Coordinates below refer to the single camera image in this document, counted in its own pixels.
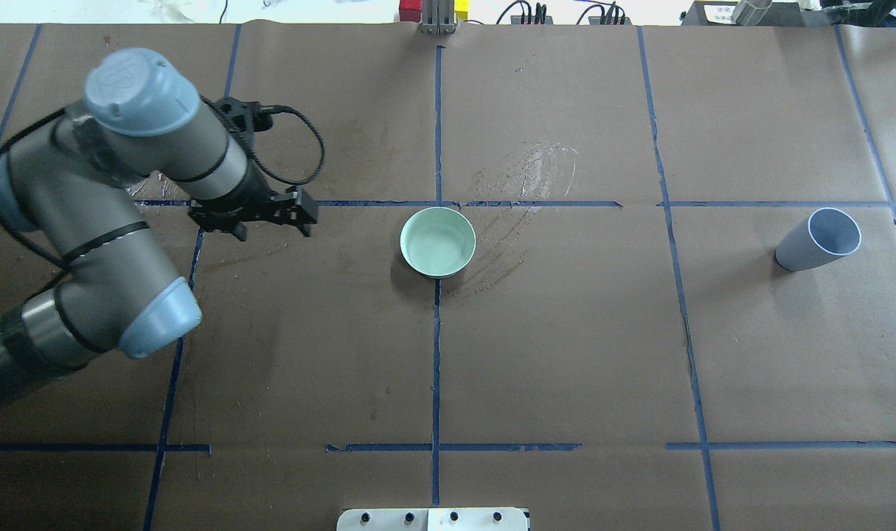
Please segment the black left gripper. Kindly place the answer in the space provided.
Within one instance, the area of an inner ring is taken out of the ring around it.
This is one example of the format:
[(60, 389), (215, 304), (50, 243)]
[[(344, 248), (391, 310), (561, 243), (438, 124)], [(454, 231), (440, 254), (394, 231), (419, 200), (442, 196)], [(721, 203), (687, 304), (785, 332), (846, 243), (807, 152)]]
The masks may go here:
[(248, 241), (245, 222), (272, 218), (276, 225), (293, 226), (310, 237), (319, 222), (319, 202), (303, 186), (289, 186), (282, 194), (268, 186), (239, 186), (221, 198), (194, 199), (188, 216), (202, 231), (229, 233), (240, 242)]

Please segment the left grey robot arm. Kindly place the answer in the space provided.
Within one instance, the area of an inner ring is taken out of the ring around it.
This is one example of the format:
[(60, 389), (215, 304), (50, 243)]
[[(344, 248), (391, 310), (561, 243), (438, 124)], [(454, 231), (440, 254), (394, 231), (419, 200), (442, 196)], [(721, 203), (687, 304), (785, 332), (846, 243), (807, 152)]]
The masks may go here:
[(120, 350), (145, 358), (188, 335), (202, 312), (128, 192), (159, 172), (188, 194), (205, 232), (246, 241), (246, 224), (319, 220), (305, 191), (286, 191), (254, 152), (289, 105), (209, 101), (158, 52), (114, 51), (79, 101), (0, 145), (0, 226), (57, 275), (0, 315), (0, 409)]

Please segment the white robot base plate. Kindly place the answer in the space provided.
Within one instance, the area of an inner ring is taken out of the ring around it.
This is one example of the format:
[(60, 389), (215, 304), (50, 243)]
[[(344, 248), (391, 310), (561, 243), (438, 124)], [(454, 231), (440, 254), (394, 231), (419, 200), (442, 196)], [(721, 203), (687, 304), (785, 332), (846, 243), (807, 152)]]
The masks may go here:
[(517, 507), (416, 507), (345, 510), (336, 530), (529, 530), (528, 510)]

